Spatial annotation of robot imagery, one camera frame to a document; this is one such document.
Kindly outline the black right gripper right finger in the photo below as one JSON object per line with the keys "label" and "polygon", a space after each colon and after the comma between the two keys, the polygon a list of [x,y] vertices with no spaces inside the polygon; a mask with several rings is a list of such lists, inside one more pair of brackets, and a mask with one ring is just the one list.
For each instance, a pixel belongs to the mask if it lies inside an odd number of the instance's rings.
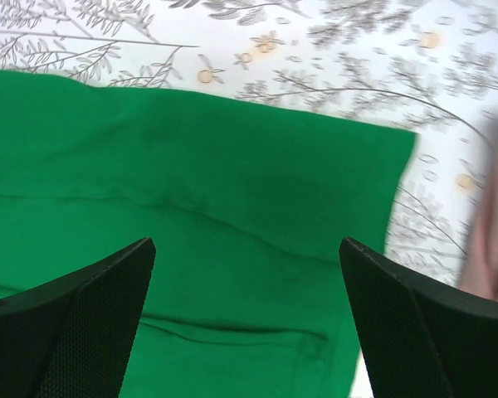
{"label": "black right gripper right finger", "polygon": [[342,275],[373,395],[498,398],[498,303],[351,238]]}

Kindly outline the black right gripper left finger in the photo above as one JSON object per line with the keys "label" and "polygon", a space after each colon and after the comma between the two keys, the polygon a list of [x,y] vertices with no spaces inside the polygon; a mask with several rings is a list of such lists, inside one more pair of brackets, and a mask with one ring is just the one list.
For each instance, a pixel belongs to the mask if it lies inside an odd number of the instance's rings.
{"label": "black right gripper left finger", "polygon": [[118,396],[155,253],[143,238],[0,298],[0,398]]}

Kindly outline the green t shirt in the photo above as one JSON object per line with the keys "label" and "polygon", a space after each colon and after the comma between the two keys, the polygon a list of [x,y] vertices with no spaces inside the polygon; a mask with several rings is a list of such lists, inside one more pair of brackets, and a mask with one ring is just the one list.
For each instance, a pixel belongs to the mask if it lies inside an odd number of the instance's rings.
{"label": "green t shirt", "polygon": [[339,244],[384,248],[414,133],[0,70],[0,299],[149,237],[124,397],[346,397]]}

